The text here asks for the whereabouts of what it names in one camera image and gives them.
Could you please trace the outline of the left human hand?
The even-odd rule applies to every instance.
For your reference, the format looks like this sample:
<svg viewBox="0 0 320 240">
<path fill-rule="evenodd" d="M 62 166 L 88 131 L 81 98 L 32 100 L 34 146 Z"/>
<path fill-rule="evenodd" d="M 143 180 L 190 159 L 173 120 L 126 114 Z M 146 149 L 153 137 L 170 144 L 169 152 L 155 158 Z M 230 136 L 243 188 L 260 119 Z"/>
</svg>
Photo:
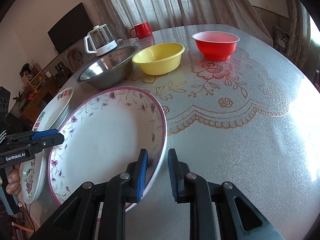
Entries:
<svg viewBox="0 0 320 240">
<path fill-rule="evenodd" d="M 20 165 L 13 166 L 12 171 L 8 174 L 8 185 L 6 191 L 8 194 L 17 196 L 21 192 L 21 179 L 19 174 Z"/>
</svg>

